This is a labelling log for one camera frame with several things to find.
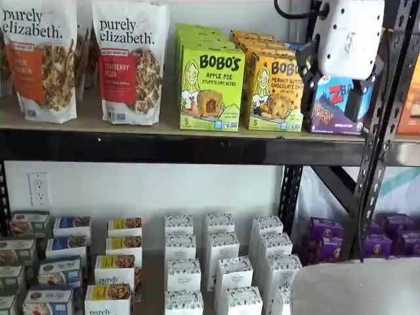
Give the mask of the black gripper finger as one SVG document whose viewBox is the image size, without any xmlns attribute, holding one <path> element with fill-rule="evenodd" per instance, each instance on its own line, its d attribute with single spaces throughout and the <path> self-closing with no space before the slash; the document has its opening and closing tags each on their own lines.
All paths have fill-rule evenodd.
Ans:
<svg viewBox="0 0 420 315">
<path fill-rule="evenodd" d="M 310 121 L 310 111 L 323 73 L 319 68 L 318 49 L 320 40 L 312 39 L 296 50 L 296 61 L 304 88 L 301 98 L 301 113 L 305 121 Z"/>
<path fill-rule="evenodd" d="M 373 69 L 366 79 L 352 79 L 353 88 L 350 90 L 345 107 L 345 116 L 351 121 L 358 120 L 358 114 L 362 105 L 364 95 L 370 87 L 374 85 L 381 74 L 384 62 L 381 58 L 376 58 Z"/>
</svg>

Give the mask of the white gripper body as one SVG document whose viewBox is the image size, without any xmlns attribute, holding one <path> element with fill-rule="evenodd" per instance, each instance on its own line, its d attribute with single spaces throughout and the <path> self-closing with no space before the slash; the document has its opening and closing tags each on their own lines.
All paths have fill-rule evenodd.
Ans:
<svg viewBox="0 0 420 315">
<path fill-rule="evenodd" d="M 385 11 L 383 0 L 323 1 L 315 24 L 322 75 L 367 79 L 379 48 Z"/>
</svg>

